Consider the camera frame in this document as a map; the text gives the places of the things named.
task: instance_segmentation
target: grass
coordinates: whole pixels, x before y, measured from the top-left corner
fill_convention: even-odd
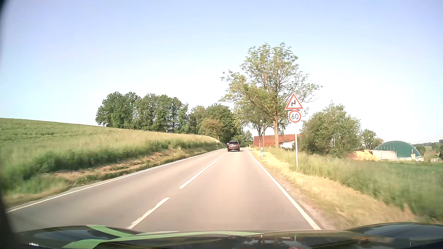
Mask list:
[[[52,172],[98,167],[165,149],[211,151],[219,146],[200,135],[0,118],[0,187],[41,193],[64,184],[45,175]]]
[[[410,209],[429,220],[443,221],[443,163],[356,161],[267,148],[291,170],[325,177],[386,204]]]
[[[325,229],[344,230],[385,222],[423,221],[410,210],[386,205],[338,182],[296,172],[291,163],[278,160],[269,152],[265,151],[264,157],[260,157],[258,150],[251,153]]]
[[[208,152],[204,148],[165,149],[139,159],[128,159],[116,164],[108,164],[77,171],[58,171],[40,174],[27,181],[17,183],[3,195],[8,207],[16,206],[43,197],[62,193],[70,188],[115,178],[136,171],[170,163]]]

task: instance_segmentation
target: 60 speed limit sign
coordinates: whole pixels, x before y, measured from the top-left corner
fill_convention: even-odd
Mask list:
[[[292,110],[288,112],[288,118],[292,123],[298,123],[302,119],[302,114],[298,110]]]

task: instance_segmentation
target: grassy slope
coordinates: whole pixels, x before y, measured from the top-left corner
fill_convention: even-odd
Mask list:
[[[293,171],[327,177],[387,204],[443,221],[443,163],[355,161],[299,153],[296,168],[294,152],[268,151],[290,163]]]
[[[1,187],[36,194],[64,184],[60,178],[48,180],[56,171],[87,169],[167,149],[187,150],[190,156],[217,146],[200,135],[0,118]]]

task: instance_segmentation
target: car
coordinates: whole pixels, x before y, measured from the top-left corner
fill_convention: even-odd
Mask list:
[[[240,151],[240,143],[236,140],[229,141],[228,143],[228,151]]]

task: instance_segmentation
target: asphalt road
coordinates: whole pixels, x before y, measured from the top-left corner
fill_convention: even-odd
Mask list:
[[[319,229],[245,148],[72,189],[8,215],[17,232],[70,225],[145,232]]]

